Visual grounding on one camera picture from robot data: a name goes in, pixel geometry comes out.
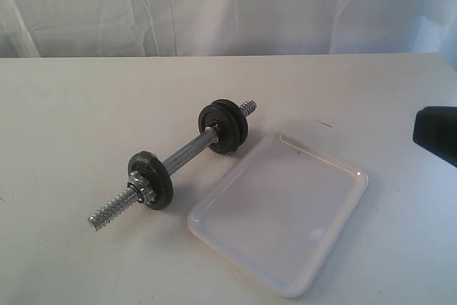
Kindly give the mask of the black far-end weight plate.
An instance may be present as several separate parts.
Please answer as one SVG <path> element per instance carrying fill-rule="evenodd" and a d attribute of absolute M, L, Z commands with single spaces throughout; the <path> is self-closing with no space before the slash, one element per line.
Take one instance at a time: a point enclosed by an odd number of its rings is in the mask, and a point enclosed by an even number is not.
<path fill-rule="evenodd" d="M 153 210 L 165 209 L 172 201 L 174 187 L 170 174 L 164 164 L 151 152 L 140 151 L 134 154 L 128 164 L 128 174 L 132 171 L 139 171 L 151 183 L 154 190 L 154 200 L 145 203 Z"/>

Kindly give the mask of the chrome star collar nut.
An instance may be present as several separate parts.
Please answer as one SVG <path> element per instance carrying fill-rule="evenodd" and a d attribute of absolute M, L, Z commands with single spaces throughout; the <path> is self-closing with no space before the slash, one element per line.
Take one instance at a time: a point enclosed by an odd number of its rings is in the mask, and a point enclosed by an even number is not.
<path fill-rule="evenodd" d="M 134 190 L 137 201 L 140 204 L 145 204 L 154 200 L 155 193 L 151 183 L 145 176 L 142 176 L 139 171 L 132 171 L 129 174 L 127 186 Z"/>

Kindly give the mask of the chrome threaded dumbbell bar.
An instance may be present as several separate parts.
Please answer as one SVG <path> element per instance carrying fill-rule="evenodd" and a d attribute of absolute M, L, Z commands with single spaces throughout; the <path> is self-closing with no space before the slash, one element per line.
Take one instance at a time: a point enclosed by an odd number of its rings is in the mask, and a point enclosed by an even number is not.
<path fill-rule="evenodd" d="M 246 120 L 257 108 L 256 102 L 251 99 L 243 102 L 239 106 L 245 114 Z M 199 135 L 196 138 L 181 147 L 167 159 L 162 161 L 156 155 L 155 156 L 164 164 L 171 177 L 172 174 L 189 163 L 190 160 L 198 156 L 202 151 L 210 149 L 210 144 L 215 141 L 216 135 L 211 129 L 206 129 L 202 133 L 199 130 Z M 87 221 L 94 230 L 98 231 L 135 203 L 138 203 L 136 194 L 132 188 L 129 188 L 126 185 L 126 188 L 120 194 L 104 204 L 100 209 L 97 209 L 88 217 Z"/>

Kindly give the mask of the white rectangular plastic tray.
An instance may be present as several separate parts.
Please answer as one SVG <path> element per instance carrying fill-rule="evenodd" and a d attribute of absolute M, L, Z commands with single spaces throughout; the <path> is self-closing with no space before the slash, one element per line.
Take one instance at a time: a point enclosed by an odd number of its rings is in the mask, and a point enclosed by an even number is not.
<path fill-rule="evenodd" d="M 312 284 L 368 186 L 359 167 L 267 134 L 189 212 L 189 230 L 275 294 Z"/>

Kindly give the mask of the white backdrop curtain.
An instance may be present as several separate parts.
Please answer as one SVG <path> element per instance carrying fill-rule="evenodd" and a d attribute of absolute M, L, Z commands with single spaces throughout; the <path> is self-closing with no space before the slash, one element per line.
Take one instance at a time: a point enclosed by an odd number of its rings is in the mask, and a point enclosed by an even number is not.
<path fill-rule="evenodd" d="M 439 52 L 456 0 L 1 0 L 1 55 Z"/>

